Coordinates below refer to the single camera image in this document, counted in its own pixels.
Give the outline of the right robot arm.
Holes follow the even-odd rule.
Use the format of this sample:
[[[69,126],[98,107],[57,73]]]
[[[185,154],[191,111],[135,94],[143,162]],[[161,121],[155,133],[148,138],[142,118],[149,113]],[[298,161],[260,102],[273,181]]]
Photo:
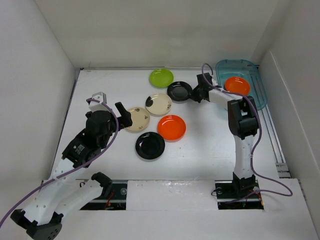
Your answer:
[[[197,86],[191,99],[206,100],[227,110],[227,121],[235,141],[235,167],[231,182],[216,182],[216,196],[220,201],[239,201],[258,187],[252,170],[252,150],[259,123],[254,99],[230,93],[212,84],[209,73],[198,74]]]

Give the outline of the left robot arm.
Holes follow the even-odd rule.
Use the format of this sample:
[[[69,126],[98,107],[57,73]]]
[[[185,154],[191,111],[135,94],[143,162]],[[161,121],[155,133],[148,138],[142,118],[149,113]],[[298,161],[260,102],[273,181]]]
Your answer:
[[[62,152],[61,160],[50,178],[33,190],[34,200],[24,208],[13,208],[10,218],[33,240],[53,240],[62,229],[63,218],[95,198],[107,198],[113,181],[97,172],[74,193],[68,195],[73,182],[114,142],[118,132],[130,127],[131,114],[121,102],[115,103],[116,116],[106,103],[87,99],[85,128]]]

